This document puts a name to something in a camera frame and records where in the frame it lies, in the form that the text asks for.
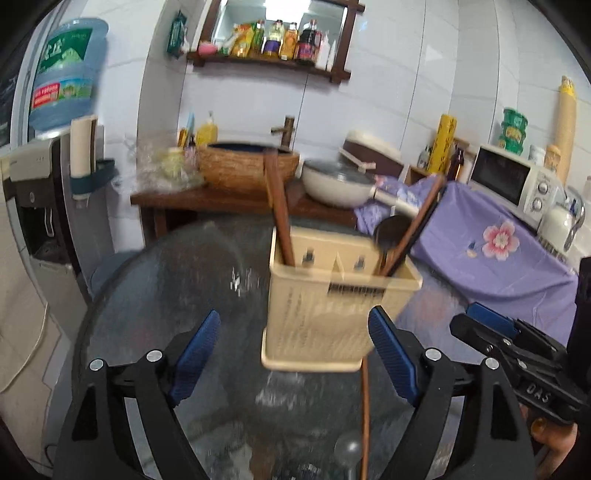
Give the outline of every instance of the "mirror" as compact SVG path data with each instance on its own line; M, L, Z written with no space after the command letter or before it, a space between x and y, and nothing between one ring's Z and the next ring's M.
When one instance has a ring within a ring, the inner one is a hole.
M281 20L285 30L292 22L298 35L311 20L317 20L318 30L328 33L329 41L339 41L346 16L344 7L321 0L228 0L220 4L212 43L221 46L230 38L235 25L256 23L265 19L265 40L273 24Z

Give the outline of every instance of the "wicker basket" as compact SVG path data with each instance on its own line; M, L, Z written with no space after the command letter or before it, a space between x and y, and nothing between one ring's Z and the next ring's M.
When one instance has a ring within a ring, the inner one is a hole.
M263 152L267 145L217 143L199 149L200 171L211 185L242 192L267 189L263 173ZM279 171L283 181L294 177L300 156L279 148Z

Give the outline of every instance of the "utensil holder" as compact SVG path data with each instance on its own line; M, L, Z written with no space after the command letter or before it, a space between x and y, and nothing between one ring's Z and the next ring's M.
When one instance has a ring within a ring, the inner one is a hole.
M373 273L381 252L371 238L291 228L296 267L283 264L273 232L267 328L261 361L271 370L353 372L374 345L368 314L395 319L423 278L407 257L393 277Z

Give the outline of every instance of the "green container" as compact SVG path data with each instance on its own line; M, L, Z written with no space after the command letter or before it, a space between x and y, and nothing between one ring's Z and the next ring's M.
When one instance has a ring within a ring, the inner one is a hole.
M517 155L521 155L523 153L523 146L519 142L516 142L512 138L507 138L503 135L499 137L499 147Z
M512 108L505 108L503 113L505 114L504 124L515 127L517 130L525 133L528 123L525 115L521 115L517 110L513 110Z

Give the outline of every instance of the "plastic bag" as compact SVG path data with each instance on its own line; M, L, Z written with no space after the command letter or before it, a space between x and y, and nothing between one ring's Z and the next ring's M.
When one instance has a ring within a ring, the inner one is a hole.
M135 163L135 172L121 174L111 181L113 189L121 196L141 192L175 193L201 187L205 181L195 165L190 161L171 169L168 148L165 141L147 142L138 146L131 138L125 138L128 149L127 158L121 161Z

